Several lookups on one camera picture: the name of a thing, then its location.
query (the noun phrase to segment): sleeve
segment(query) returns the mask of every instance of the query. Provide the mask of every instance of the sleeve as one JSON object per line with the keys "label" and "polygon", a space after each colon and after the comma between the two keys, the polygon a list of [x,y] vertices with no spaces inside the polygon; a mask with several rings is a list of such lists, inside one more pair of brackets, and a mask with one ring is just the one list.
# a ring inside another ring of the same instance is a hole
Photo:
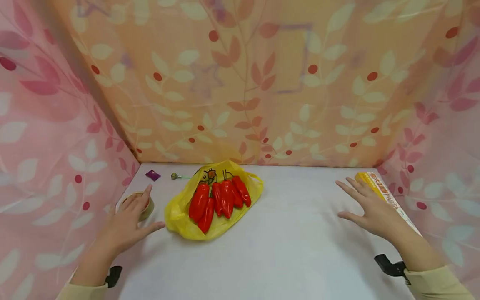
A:
{"label": "sleeve", "polygon": [[67,284],[63,287],[56,300],[103,300],[107,284],[100,287],[83,287]]}
{"label": "sleeve", "polygon": [[447,266],[425,272],[404,271],[417,300],[475,300]]}

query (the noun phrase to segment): yellow plastic bag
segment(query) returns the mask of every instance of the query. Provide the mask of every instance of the yellow plastic bag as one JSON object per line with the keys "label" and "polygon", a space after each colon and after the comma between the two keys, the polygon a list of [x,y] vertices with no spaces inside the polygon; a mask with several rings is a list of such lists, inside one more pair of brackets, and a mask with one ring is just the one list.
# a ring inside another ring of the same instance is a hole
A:
{"label": "yellow plastic bag", "polygon": [[[245,183],[252,199],[252,205],[250,205],[250,207],[244,205],[242,209],[234,208],[230,220],[223,215],[219,217],[214,213],[212,225],[207,231],[207,234],[204,234],[193,220],[188,217],[188,208],[193,193],[200,181],[205,181],[211,187],[213,182],[222,182],[224,178],[231,180],[233,176],[240,176],[243,183]],[[188,181],[183,191],[173,197],[165,207],[165,223],[169,230],[178,232],[181,236],[189,240],[214,239],[222,235],[232,227],[233,224],[240,220],[257,202],[263,190],[264,182],[257,175],[246,172],[234,162],[226,160],[217,164],[205,165]]]}

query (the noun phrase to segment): fabric backdrop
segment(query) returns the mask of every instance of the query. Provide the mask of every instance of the fabric backdrop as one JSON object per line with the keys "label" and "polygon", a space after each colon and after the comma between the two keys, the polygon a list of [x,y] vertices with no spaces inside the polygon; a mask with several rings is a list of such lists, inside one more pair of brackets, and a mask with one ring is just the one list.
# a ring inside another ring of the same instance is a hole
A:
{"label": "fabric backdrop", "polygon": [[54,299],[138,162],[26,1],[0,6],[0,299]]}
{"label": "fabric backdrop", "polygon": [[53,0],[140,161],[335,167],[387,151],[471,2]]}
{"label": "fabric backdrop", "polygon": [[439,47],[441,75],[396,137],[378,171],[415,225],[480,296],[480,9],[475,30],[452,52]]}

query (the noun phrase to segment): red chili pepper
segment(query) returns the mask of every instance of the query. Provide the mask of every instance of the red chili pepper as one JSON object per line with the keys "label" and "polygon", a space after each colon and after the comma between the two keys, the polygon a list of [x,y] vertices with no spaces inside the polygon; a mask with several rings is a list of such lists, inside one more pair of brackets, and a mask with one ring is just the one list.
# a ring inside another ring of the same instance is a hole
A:
{"label": "red chili pepper", "polygon": [[188,208],[188,216],[192,218],[195,223],[198,223],[204,214],[209,193],[210,187],[208,184],[202,183],[197,186],[197,190],[195,191],[195,194],[193,194],[190,207]]}
{"label": "red chili pepper", "polygon": [[215,212],[217,216],[221,216],[222,211],[222,192],[221,192],[221,185],[218,182],[214,182],[212,184],[212,196],[215,200]]}
{"label": "red chili pepper", "polygon": [[237,188],[237,190],[240,193],[240,197],[242,200],[245,202],[247,207],[250,207],[252,204],[252,199],[250,198],[250,194],[248,193],[247,187],[245,186],[245,183],[241,181],[239,176],[234,176],[232,179],[233,184]]}
{"label": "red chili pepper", "polygon": [[236,208],[242,208],[243,199],[241,198],[239,191],[235,187],[235,184],[233,184],[232,191],[233,191],[233,206],[235,206]]}
{"label": "red chili pepper", "polygon": [[206,234],[208,229],[210,228],[210,225],[212,225],[212,219],[213,219],[213,210],[214,210],[214,200],[212,197],[208,197],[208,203],[207,207],[205,210],[204,215],[200,219],[200,222],[198,222],[198,228]]}
{"label": "red chili pepper", "polygon": [[230,219],[233,213],[233,183],[230,180],[224,180],[221,183],[222,212]]}

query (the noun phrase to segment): purple packet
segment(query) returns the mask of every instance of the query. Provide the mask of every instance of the purple packet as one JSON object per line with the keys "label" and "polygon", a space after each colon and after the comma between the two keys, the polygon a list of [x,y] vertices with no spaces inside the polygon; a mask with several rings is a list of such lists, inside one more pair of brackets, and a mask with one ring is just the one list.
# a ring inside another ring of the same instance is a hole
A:
{"label": "purple packet", "polygon": [[156,181],[157,179],[162,177],[160,174],[158,174],[157,172],[155,172],[153,170],[148,171],[147,173],[145,173],[145,175],[153,181]]}

